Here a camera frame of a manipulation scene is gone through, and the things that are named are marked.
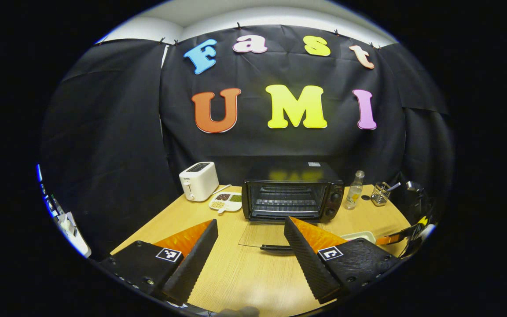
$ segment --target toaster oven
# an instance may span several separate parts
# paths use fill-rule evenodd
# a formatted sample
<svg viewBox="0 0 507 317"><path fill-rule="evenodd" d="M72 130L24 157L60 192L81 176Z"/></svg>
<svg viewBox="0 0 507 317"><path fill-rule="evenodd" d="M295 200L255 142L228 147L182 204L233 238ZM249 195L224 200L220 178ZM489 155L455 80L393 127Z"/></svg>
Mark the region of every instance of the toaster oven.
<svg viewBox="0 0 507 317"><path fill-rule="evenodd" d="M326 222L336 216L344 182L324 162L256 164L242 184L242 210L249 221L288 216Z"/></svg>

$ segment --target ceiling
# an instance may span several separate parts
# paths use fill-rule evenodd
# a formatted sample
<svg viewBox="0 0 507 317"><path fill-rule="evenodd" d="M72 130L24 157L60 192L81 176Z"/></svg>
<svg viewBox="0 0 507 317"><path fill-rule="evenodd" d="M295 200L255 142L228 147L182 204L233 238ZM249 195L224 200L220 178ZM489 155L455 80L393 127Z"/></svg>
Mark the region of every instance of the ceiling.
<svg viewBox="0 0 507 317"><path fill-rule="evenodd" d="M379 34L385 34L385 31L375 24L329 0L171 0L138 16L160 18L185 28L225 12L254 7L293 7L314 10L355 22Z"/></svg>

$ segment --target black curtain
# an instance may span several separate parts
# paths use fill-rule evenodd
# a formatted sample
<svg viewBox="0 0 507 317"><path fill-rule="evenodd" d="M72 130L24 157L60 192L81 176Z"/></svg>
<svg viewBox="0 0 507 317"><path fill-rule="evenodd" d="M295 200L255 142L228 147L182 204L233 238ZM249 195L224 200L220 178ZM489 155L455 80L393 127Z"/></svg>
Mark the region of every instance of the black curtain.
<svg viewBox="0 0 507 317"><path fill-rule="evenodd" d="M42 128L44 184L106 257L177 198L158 116L165 44L96 44L66 74Z"/></svg>
<svg viewBox="0 0 507 317"><path fill-rule="evenodd" d="M244 35L266 40L267 52L237 53L232 47ZM304 49L304 36L324 38L329 56ZM216 64L195 75L185 52L214 39ZM375 67L364 67L349 49L360 46ZM285 85L295 98L308 85L319 86L325 129L270 129L272 100L269 85ZM222 120L224 99L219 92L239 88L238 119L231 130L207 134L195 125L191 97L213 92L211 116ZM372 93L372 114L377 128L361 130L354 89ZM453 143L443 96L420 63L400 44L374 48L358 40L324 30L299 26L247 26L203 34L169 48L161 82L164 142L173 178L198 161L217 165L220 183L241 185L252 163L258 161L326 161L346 184L357 170L366 173L364 183L412 180L444 201L450 187ZM403 188L394 202L410 223L411 197Z"/></svg>

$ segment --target foam letter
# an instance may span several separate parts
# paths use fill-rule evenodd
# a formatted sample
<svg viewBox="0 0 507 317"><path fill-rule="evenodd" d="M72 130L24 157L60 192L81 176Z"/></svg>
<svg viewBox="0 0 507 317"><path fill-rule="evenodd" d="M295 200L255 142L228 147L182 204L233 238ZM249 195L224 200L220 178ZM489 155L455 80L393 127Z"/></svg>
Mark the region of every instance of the foam letter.
<svg viewBox="0 0 507 317"><path fill-rule="evenodd" d="M367 60L367 56L369 56L369 53L365 52L359 45L350 46L349 49L356 53L357 60L360 61L361 65L369 68L370 70L375 68L375 65L373 65L372 62L369 62Z"/></svg>
<svg viewBox="0 0 507 317"><path fill-rule="evenodd" d="M217 51L210 46L214 44L217 44L217 41L210 38L183 54L183 57L189 57L191 62L195 64L196 75L199 75L205 70L211 68L217 62L216 60L207 58L207 56L214 57L217 54Z"/></svg>
<svg viewBox="0 0 507 317"><path fill-rule="evenodd" d="M371 97L373 96L367 90L355 89L353 94L357 96L357 102L360 106L360 120L357 126L362 130L374 130L377 124L373 121L373 111L371 109Z"/></svg>
<svg viewBox="0 0 507 317"><path fill-rule="evenodd" d="M302 124L307 128L323 129L328 126L322 115L322 93L318 86L305 86L298 100L294 98L287 86L270 85L265 88L271 95L273 114L267 125L272 128L287 128L288 121L284 119L283 111L287 113L290 122L295 127L300 124L302 115L306 111L306 119Z"/></svg>
<svg viewBox="0 0 507 317"><path fill-rule="evenodd" d="M263 53L267 51L265 37L259 35L244 35L236 39L237 43L232 47L235 52Z"/></svg>
<svg viewBox="0 0 507 317"><path fill-rule="evenodd" d="M304 49L312 55L320 55L320 56L328 56L330 54L330 49L326 46L328 42L321 37L318 36L305 36L303 39Z"/></svg>
<svg viewBox="0 0 507 317"><path fill-rule="evenodd" d="M191 98L195 103L195 123L199 130L206 133L226 132L234 127L238 120L238 95L242 91L238 88L228 88L220 92L224 97L226 115L222 121L211 118L211 100L215 97L212 92L202 92Z"/></svg>

